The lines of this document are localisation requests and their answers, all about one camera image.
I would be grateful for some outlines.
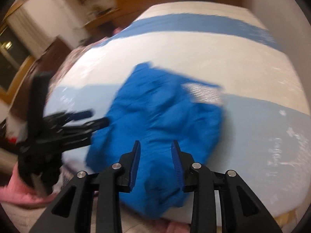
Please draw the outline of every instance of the pink fabric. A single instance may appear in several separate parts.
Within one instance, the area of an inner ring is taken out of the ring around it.
[[[9,202],[16,205],[36,207],[50,203],[57,194],[48,197],[38,197],[36,191],[28,187],[18,175],[17,163],[13,168],[10,182],[5,187],[0,187],[0,201]]]
[[[186,223],[172,222],[164,219],[153,221],[153,227],[159,233],[189,233],[190,226]]]

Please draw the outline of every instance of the blue cloth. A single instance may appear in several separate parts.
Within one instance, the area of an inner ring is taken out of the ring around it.
[[[177,184],[171,144],[205,163],[220,135],[222,109],[194,103],[182,84],[196,82],[139,64],[117,93],[107,117],[111,125],[94,133],[86,163],[95,172],[118,162],[141,143],[136,185],[120,200],[141,215],[156,219],[187,197]]]

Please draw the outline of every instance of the curtain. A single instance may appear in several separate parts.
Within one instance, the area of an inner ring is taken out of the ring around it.
[[[8,16],[6,21],[19,40],[36,59],[40,58],[54,41],[28,15],[23,6],[20,6]]]

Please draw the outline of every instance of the light blue stripe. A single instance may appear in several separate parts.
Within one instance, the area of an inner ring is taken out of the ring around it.
[[[238,36],[281,51],[280,46],[267,30],[228,17],[186,13],[155,16],[137,20],[117,35],[93,48],[104,46],[111,40],[118,38],[164,31],[210,32]]]

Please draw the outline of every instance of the silver screw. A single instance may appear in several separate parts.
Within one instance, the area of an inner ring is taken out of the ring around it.
[[[83,178],[85,176],[86,176],[86,172],[85,171],[80,171],[80,172],[77,173],[77,177],[78,178]]]
[[[117,170],[117,169],[120,169],[121,166],[122,166],[122,165],[121,165],[120,163],[114,163],[114,164],[112,165],[112,168],[115,169],[115,170]]]
[[[229,171],[227,172],[227,174],[228,174],[230,177],[235,177],[235,176],[236,176],[236,172],[233,171],[233,170],[229,170]]]
[[[194,169],[200,169],[201,168],[201,164],[200,163],[193,163],[192,164],[192,167],[194,168]]]

